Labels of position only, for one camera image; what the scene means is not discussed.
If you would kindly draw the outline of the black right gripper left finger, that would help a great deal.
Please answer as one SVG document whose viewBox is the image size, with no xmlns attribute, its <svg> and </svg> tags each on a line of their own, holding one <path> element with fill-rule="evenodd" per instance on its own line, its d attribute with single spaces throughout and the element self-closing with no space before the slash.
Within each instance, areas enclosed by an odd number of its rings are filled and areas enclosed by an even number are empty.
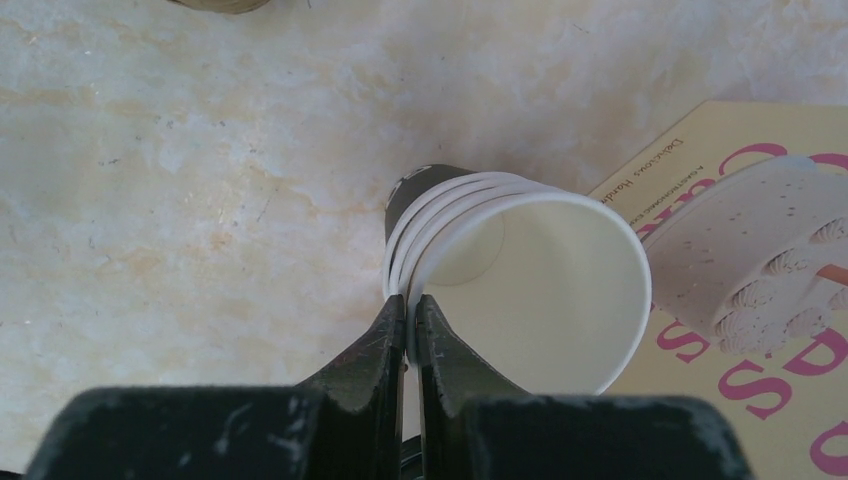
<svg viewBox="0 0 848 480">
<path fill-rule="evenodd" d="M 287 386 L 106 387 L 74 397 L 28 479 L 396 479 L 405 302 Z"/>
</svg>

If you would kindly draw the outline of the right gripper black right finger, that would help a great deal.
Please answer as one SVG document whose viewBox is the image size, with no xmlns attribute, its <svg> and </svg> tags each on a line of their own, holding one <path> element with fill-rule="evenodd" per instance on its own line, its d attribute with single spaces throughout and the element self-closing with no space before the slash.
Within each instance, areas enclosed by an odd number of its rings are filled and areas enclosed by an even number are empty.
<svg viewBox="0 0 848 480">
<path fill-rule="evenodd" d="M 750 479 L 726 419 L 689 396 L 531 394 L 416 308 L 427 479 Z"/>
</svg>

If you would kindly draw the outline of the stack of paper cups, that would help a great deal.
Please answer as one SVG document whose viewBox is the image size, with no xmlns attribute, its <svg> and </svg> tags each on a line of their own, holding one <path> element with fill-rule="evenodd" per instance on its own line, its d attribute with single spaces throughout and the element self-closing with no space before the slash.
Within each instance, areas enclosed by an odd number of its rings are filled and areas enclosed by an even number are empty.
<svg viewBox="0 0 848 480">
<path fill-rule="evenodd" d="M 385 252 L 381 271 L 383 295 L 390 297 L 406 292 L 406 281 L 399 270 L 411 243 L 431 219 L 449 205 L 482 191 L 498 198 L 513 192 L 552 189 L 519 175 L 499 171 L 473 172 L 445 164 L 425 165 L 413 170 L 395 184 L 385 209 Z"/>
</svg>

